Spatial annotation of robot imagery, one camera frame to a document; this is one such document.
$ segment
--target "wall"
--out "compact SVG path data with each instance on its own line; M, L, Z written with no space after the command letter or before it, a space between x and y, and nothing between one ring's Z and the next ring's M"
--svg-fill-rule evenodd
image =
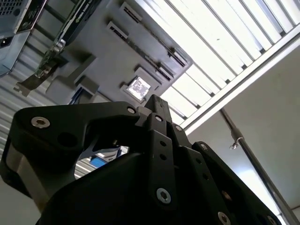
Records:
M27 196L0 180L0 224L35 225L40 213Z
M300 48L295 49L225 109L291 208L300 205ZM253 170L219 113L189 135L207 142L238 174Z

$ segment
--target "metal pipe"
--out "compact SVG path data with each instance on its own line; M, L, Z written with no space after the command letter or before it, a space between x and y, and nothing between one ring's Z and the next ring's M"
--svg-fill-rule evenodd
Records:
M280 192L277 190L276 186L270 179L270 177L267 175L266 171L260 164L260 162L257 160L255 155L253 154L250 147L247 145L242 133L240 130L235 126L234 122L229 117L228 113L225 111L224 108L220 110L220 113L222 117L224 118L226 124L231 130L232 137L234 141L237 144L240 144L242 149L244 150L245 154L247 155L248 159L250 160L251 164L253 165L254 169L256 170L257 174L262 179L262 182L264 183L265 187L269 191L271 197L277 204L278 208L280 209L282 215L285 217L286 221L289 225L300 225L300 222L296 218L295 214L291 210L291 208L288 206Z

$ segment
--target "screw head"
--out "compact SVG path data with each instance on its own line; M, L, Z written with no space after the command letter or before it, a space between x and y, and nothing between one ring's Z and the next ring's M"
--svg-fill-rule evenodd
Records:
M205 146L205 144L201 144L200 146L203 150L206 150L206 151L208 150L207 147Z
M155 116L155 119L157 119L159 122L163 121L163 119L160 116Z
M167 190L163 189L163 188L157 189L157 191L156 191L156 197L163 204L170 204L171 203L171 195L170 195L170 193Z
M217 213L217 216L219 217L219 220L221 221L221 223L222 223L223 225L231 225L231 222L230 222L228 216L227 216L225 213L223 213L223 212L218 212L218 213Z
M131 107L128 107L127 110L128 110L128 112L130 112L130 113L132 113L132 114L135 113L135 110L134 110L133 108L131 108Z
M36 128L43 129L50 126L50 121L45 117L37 116L31 119L31 124Z
M176 130L178 130L178 131L182 131L182 128L179 127L178 125L176 125L175 128L176 128Z
M227 199L227 200L229 200L229 201L232 201L230 195L229 195L227 192L222 191L222 195L224 196L225 199Z
M273 224L273 225L277 225L277 223L275 222L275 220L271 217L268 216L269 221Z

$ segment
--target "blue object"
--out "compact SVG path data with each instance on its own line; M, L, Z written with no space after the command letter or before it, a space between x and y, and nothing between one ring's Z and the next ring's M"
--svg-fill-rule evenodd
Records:
M96 168L102 167L106 163L107 163L106 161L104 161L103 159L101 159L99 157L94 157L90 160L90 164L95 166Z

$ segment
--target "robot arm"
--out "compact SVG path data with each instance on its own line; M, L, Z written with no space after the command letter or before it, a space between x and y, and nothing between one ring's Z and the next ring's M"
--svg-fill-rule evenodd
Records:
M75 180L79 159L114 144L129 152ZM0 174L34 200L38 225L281 224L206 143L189 143L157 96L138 109L126 102L22 109Z

